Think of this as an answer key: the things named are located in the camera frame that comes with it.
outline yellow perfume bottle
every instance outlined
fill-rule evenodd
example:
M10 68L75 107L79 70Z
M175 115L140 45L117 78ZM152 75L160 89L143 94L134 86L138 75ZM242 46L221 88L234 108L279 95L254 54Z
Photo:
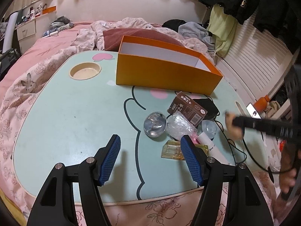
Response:
M209 150L207 145L195 144L195 146L201 148L208 156ZM184 156L181 151L181 142L168 140L166 144L163 145L161 157L174 160L184 160Z

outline pink heart print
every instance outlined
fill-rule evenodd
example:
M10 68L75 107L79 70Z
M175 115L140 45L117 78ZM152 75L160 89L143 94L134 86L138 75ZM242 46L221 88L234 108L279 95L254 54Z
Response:
M111 54L108 53L98 53L96 55L93 56L92 58L94 60L94 62L99 62L102 60L113 60L113 56Z

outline black cable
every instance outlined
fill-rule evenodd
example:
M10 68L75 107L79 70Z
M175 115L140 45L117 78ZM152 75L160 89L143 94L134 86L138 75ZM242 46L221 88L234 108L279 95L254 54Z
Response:
M212 103L214 104L214 101L213 101L213 99L212 99L210 96L205 95L205 94L203 94L203 95L204 95L206 98L210 99L210 100L212 101ZM214 119L215 123L217 124L217 126L219 127L219 129L221 130L222 134L224 135L224 137L225 137L225 139L226 139L226 141L227 141L227 143L228 143L228 145L229 145L229 148L230 148L230 150L231 150L232 157L233 157L233 160L234 160L234 164L236 165L237 162L236 162L236 160L235 160L235 156L234 156L232 147L233 147L234 149L236 149L237 151L239 151L240 153L243 153L244 159L243 159L243 161L241 161L241 162L245 162L246 159L247 159L246 153L243 152L243 151L241 151L240 149L238 149L238 148L236 147L236 145L235 145L235 142L234 142L232 139L228 139L228 138L227 138L227 136L226 136L225 133L224 133L225 129L224 129L223 124L222 124L221 122L215 120L216 117L219 116L219 115L220 115L220 112L218 112L218 114L217 114L213 119Z
M268 176L270 177L270 180L272 181L272 183L274 183L275 180L274 180L273 172L272 172L270 166L268 166Z
M252 156L251 152L249 151L249 149L248 149L248 147L247 147L246 142L244 141L244 139L243 139L243 145L245 146L246 151L248 152L248 154L249 154L249 156L251 157L251 159L255 162L255 164L256 164L257 166L259 166L259 168L261 168L262 170L264 170L264 171L266 171L266 172L269 172L267 169L265 169L263 166L261 166L261 165L254 159L254 157ZM290 168L290 169L288 169L288 170L286 170L286 171L279 171L279 172L272 172L272 171L271 171L271 173L273 173L273 174L281 174L281 173L289 172L289 171L291 171L291 170L293 170L293 167Z
M264 140L263 140L263 134L262 134L262 131L260 131L260 133L261 133L261 138L262 138L262 141L264 142Z
M227 143L228 143L228 145L229 145L229 147L230 147L230 149L231 149L231 153L232 153L232 156L233 156L233 159L234 159L235 164L237 164L237 163L236 163L236 160L235 160L235 157L234 157L234 153L233 153L232 147L244 155L244 159L243 159L243 161L241 161L241 162L245 162L246 159L247 159L247 157L248 157L248 156L246 155L246 153L243 152L242 150L238 149L238 148L235 146L235 142L234 142L232 139L228 139L228 138L227 138L227 136L226 136L225 133L224 133L224 127L223 127L222 123L220 123L219 121L215 121L215 122L216 122L217 125L218 125L218 123L219 123L219 124L222 126L222 127L220 127L220 126L218 125L219 129L221 130L222 134L224 135L224 137L225 137L225 139L227 140Z

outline maroon pillow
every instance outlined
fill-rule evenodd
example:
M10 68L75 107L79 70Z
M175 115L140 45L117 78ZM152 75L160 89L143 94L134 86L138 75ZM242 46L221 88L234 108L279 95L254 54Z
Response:
M124 35L160 40L160 41L164 41L167 43L184 47L183 44L178 42L176 39L168 35L162 34L158 31L147 30L147 29L123 28L123 29L112 29L103 32L104 50L118 52L122 37Z

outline black jacket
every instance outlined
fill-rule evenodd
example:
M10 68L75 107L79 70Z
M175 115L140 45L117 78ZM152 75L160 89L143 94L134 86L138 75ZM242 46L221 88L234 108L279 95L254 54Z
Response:
M199 0L207 7L219 4L224 13L243 24L256 9L254 26L261 32L268 30L274 37L281 38L294 53L300 45L300 21L289 8L286 0Z

